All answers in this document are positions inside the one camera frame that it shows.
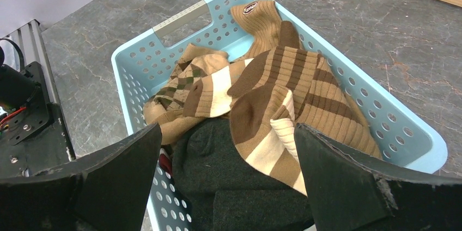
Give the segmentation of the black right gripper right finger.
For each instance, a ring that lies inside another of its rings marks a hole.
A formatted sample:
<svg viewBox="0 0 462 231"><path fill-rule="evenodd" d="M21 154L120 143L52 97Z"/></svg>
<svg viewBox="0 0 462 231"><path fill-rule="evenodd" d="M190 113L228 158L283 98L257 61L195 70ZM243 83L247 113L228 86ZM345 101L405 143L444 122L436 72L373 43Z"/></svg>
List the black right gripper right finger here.
<svg viewBox="0 0 462 231"><path fill-rule="evenodd" d="M294 138L317 230L461 230L461 179L396 166L306 124Z"/></svg>

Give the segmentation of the green argyle sock in basket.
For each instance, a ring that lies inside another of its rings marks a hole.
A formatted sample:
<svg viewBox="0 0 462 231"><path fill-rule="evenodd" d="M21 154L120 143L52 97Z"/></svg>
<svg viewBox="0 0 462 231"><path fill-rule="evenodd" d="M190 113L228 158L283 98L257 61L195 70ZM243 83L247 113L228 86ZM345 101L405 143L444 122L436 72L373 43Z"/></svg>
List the green argyle sock in basket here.
<svg viewBox="0 0 462 231"><path fill-rule="evenodd" d="M195 82L228 64L227 52L188 44L167 83L144 104L145 122L151 124L167 111L182 109Z"/></svg>

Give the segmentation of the light blue plastic basket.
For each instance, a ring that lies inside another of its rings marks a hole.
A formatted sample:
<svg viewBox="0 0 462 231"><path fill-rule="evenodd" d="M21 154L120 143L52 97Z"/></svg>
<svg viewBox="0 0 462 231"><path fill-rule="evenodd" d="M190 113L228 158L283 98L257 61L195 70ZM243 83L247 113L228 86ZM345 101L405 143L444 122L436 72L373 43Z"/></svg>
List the light blue plastic basket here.
<svg viewBox="0 0 462 231"><path fill-rule="evenodd" d="M167 83L188 44L227 52L232 63L238 62L254 38L234 21L230 10L255 1L262 0L202 0L116 49L112 64L128 133L147 125L144 104ZM278 45L270 50L289 46L321 54L341 90L358 102L380 149L380 160L436 175L448 155L442 137L314 30L275 4L282 24ZM230 111L214 118L228 119L230 128L229 115ZM193 230L188 199L176 189L173 172L158 165L148 210L160 230Z"/></svg>

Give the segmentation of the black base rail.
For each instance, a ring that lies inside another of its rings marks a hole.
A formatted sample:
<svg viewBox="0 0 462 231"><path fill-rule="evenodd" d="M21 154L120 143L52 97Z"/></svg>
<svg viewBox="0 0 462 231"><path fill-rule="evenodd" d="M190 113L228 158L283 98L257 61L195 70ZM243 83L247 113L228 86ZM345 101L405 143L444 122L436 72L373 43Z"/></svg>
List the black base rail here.
<svg viewBox="0 0 462 231"><path fill-rule="evenodd" d="M38 60L6 65L1 50L1 178L28 177L76 159L51 73Z"/></svg>

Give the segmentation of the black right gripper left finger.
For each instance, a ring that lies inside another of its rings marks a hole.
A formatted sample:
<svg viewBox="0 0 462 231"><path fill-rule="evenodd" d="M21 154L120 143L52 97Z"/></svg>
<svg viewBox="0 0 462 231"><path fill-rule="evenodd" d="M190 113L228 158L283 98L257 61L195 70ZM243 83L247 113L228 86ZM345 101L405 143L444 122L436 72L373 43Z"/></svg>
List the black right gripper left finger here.
<svg viewBox="0 0 462 231"><path fill-rule="evenodd" d="M1 230L140 230L162 142L158 124L30 177L1 180Z"/></svg>

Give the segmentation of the black garment in basket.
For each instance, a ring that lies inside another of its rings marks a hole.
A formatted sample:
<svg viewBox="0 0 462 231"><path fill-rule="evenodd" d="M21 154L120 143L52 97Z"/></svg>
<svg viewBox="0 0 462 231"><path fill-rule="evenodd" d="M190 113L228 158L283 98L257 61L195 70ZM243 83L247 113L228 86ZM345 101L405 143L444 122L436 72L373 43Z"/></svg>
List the black garment in basket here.
<svg viewBox="0 0 462 231"><path fill-rule="evenodd" d="M193 230L304 230L306 196L255 170L236 151L229 121L206 119L178 141L175 187L189 201Z"/></svg>

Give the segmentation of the brown striped sock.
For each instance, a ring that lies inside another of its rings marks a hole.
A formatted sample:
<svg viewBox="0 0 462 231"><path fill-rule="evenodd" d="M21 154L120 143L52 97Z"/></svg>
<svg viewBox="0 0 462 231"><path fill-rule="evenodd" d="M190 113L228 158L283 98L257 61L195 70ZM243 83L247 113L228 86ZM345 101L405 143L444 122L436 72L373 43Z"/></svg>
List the brown striped sock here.
<svg viewBox="0 0 462 231"><path fill-rule="evenodd" d="M306 193L294 130L306 124L325 136L380 159L378 144L354 100L341 90L319 53L279 46L257 56L230 87L230 132L254 169Z"/></svg>
<svg viewBox="0 0 462 231"><path fill-rule="evenodd" d="M253 59L240 60L195 82L185 100L184 117L219 117L230 111L228 90Z"/></svg>

